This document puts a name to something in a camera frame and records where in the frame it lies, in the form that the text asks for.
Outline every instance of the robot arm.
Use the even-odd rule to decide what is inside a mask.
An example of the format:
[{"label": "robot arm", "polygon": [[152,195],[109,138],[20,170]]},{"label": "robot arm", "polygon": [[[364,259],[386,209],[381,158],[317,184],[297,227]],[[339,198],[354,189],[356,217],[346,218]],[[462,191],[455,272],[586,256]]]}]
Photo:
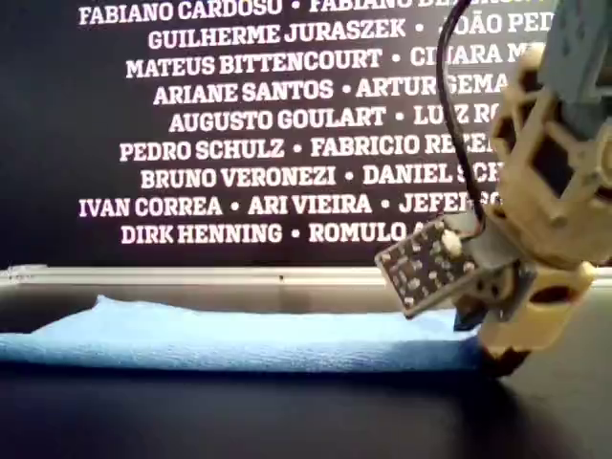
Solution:
[{"label": "robot arm", "polygon": [[[454,12],[461,3],[470,1]],[[545,49],[523,56],[493,122],[500,202],[444,215],[376,257],[408,318],[450,300],[455,330],[480,326],[483,348],[500,360],[560,336],[592,264],[612,256],[611,100],[612,0],[559,0]]]}]

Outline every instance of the black cable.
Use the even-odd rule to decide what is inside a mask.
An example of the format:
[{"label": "black cable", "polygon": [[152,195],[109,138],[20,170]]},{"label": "black cable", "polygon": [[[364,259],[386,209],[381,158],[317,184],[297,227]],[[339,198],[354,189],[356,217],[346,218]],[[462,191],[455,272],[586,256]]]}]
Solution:
[{"label": "black cable", "polygon": [[473,171],[471,169],[470,161],[468,160],[468,151],[464,143],[463,129],[457,120],[454,106],[450,101],[447,84],[448,44],[450,43],[450,39],[455,32],[455,27],[457,27],[459,19],[468,9],[470,3],[471,0],[458,0],[450,11],[447,21],[442,27],[440,39],[438,40],[438,49],[436,51],[436,84],[438,87],[438,96],[440,99],[440,104],[442,105],[447,131],[450,134],[452,146],[455,148],[459,164],[463,169],[468,195],[473,203],[474,213],[476,214],[476,218],[480,223],[480,229],[482,230],[485,226],[485,210],[480,202],[481,192],[473,177]]}]

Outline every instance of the blue towel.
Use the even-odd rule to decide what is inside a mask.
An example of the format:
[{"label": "blue towel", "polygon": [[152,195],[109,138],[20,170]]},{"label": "blue towel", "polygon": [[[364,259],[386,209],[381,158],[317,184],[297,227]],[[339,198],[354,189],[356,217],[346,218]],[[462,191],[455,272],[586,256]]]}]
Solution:
[{"label": "blue towel", "polygon": [[86,367],[242,372],[400,372],[475,368],[473,333],[454,311],[196,312],[103,296],[88,311],[30,334],[1,334],[0,361]]}]

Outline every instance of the black backdrop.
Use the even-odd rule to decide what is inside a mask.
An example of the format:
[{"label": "black backdrop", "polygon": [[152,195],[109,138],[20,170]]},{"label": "black backdrop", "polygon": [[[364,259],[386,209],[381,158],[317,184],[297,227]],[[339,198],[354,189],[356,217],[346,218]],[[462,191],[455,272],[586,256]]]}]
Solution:
[{"label": "black backdrop", "polygon": [[[357,4],[385,2],[354,2]],[[219,265],[327,265],[369,266],[374,253],[388,242],[309,242],[311,223],[381,222],[388,230],[412,231],[417,222],[444,211],[442,206],[428,206],[421,212],[402,213],[398,205],[405,193],[457,193],[464,191],[457,180],[457,165],[452,154],[428,154],[426,136],[440,135],[444,127],[415,125],[415,105],[437,104],[435,95],[358,98],[356,92],[362,78],[432,77],[432,65],[415,65],[411,56],[415,47],[434,47],[438,28],[449,6],[432,5],[432,0],[414,0],[410,8],[353,10],[340,12],[310,12],[310,2],[302,0],[299,8],[284,2],[279,15],[173,20],[170,22],[79,25],[78,7],[111,5],[108,2],[57,0],[7,0],[0,7],[0,203],[1,237],[0,267],[24,263],[44,263],[55,266],[219,266]],[[477,33],[478,23],[472,22],[473,33],[463,33],[453,44],[465,46],[470,57],[471,45],[484,45],[490,57],[496,46],[503,62],[482,63],[482,59],[465,61],[460,54],[451,62],[453,75],[466,75],[464,88],[455,101],[469,105],[468,115],[474,121],[474,104],[493,104],[499,94],[486,94],[474,89],[475,76],[499,74],[511,76],[514,67],[509,43],[540,41],[545,31],[540,27],[539,12],[552,11],[548,1],[475,2],[472,12],[485,25],[500,26],[499,33]],[[517,13],[528,13],[519,21]],[[308,43],[276,43],[240,46],[208,46],[181,50],[151,50],[147,37],[151,31],[234,27],[240,25],[279,24],[282,32],[291,24],[335,22],[344,25],[351,20],[405,18],[404,37],[357,40],[317,41]],[[293,53],[323,50],[380,50],[378,68],[325,70],[315,72],[276,72],[252,74],[230,73],[210,76],[126,78],[129,59],[160,57],[248,55],[258,53]],[[395,61],[393,55],[400,56]],[[334,94],[329,99],[293,99],[265,102],[236,101],[196,105],[153,104],[157,88],[169,85],[208,85],[211,83],[331,79]],[[343,85],[350,85],[345,94]],[[326,129],[278,129],[267,131],[229,131],[170,133],[168,128],[175,113],[216,112],[227,110],[279,110],[333,107],[384,106],[383,125]],[[405,113],[396,120],[395,113]],[[468,132],[488,132],[487,123],[471,123]],[[421,146],[418,154],[392,156],[313,157],[312,137],[415,135]],[[122,142],[212,141],[219,139],[284,140],[285,156],[255,160],[198,160],[178,162],[121,162]],[[295,153],[292,145],[302,145]],[[494,163],[492,153],[474,152],[473,163]],[[374,164],[447,164],[452,183],[365,185],[361,167]],[[335,186],[228,187],[221,183],[220,169],[232,167],[334,166]],[[141,189],[141,170],[170,168],[212,168],[219,176],[213,188]],[[345,174],[354,179],[348,181]],[[493,182],[483,183],[492,191]],[[362,214],[298,214],[291,201],[288,213],[281,215],[248,215],[251,198],[255,195],[307,194],[367,195],[373,213]],[[130,208],[130,215],[116,218],[79,216],[79,199],[131,198],[153,196],[203,196],[219,199],[224,215],[186,217],[139,217]],[[447,195],[455,201],[455,195]],[[381,202],[388,200],[388,208]],[[240,203],[232,210],[232,202]],[[122,244],[121,226],[125,225],[215,225],[215,224],[282,225],[279,243],[244,244]],[[299,230],[300,236],[294,237]]]}]

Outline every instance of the blue cloth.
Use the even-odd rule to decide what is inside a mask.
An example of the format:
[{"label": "blue cloth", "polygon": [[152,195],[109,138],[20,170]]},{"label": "blue cloth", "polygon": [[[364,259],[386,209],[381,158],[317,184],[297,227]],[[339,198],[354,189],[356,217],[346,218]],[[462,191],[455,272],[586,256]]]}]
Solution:
[{"label": "blue cloth", "polygon": [[87,367],[252,372],[464,370],[473,334],[454,311],[252,314],[196,312],[103,296],[88,311],[30,334],[0,334],[0,361]]}]

